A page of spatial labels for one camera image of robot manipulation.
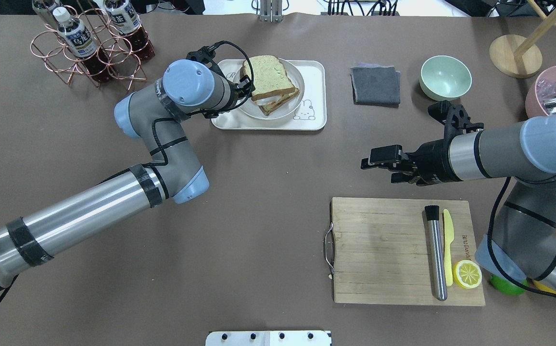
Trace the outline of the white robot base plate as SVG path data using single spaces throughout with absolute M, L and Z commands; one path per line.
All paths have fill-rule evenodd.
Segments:
M 206 346 L 331 346 L 330 331 L 215 331 L 209 333 Z

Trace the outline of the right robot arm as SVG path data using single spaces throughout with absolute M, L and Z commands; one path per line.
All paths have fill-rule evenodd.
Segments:
M 556 292 L 556 115 L 484 129 L 449 101 L 430 105 L 428 113 L 444 126 L 442 139 L 414 152 L 373 148 L 361 168 L 387 169 L 392 183 L 418 186 L 514 177 L 509 196 L 496 199 L 476 259 L 515 285 L 530 278 Z

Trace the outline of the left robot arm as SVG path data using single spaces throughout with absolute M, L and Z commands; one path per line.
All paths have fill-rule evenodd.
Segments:
M 168 199 L 181 204 L 208 190 L 207 175 L 181 124 L 195 114 L 212 119 L 240 107 L 253 90 L 251 77 L 231 82 L 216 65 L 215 50 L 223 45 L 219 41 L 189 52 L 152 85 L 115 106 L 118 127 L 143 140 L 150 162 L 131 166 L 0 229 L 0 291 L 18 274 L 100 230 Z

